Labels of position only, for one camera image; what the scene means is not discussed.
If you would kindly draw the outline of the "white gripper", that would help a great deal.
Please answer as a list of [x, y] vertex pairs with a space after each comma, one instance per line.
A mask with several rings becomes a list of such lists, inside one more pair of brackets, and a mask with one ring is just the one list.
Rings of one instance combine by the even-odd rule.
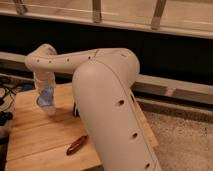
[[[34, 83], [37, 89], [43, 89], [46, 86], [55, 87], [55, 74], [53, 72], [34, 72]], [[47, 114], [54, 116], [56, 114], [56, 108], [49, 106], [47, 108]]]

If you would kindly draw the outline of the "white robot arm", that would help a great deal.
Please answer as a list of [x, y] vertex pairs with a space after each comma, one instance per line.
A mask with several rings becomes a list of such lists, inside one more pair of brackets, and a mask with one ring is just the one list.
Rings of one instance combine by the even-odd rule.
[[162, 171], [136, 113], [131, 86], [140, 71], [126, 48], [58, 54], [43, 44], [25, 57], [35, 84], [43, 89], [54, 74], [72, 76], [73, 98], [104, 171]]

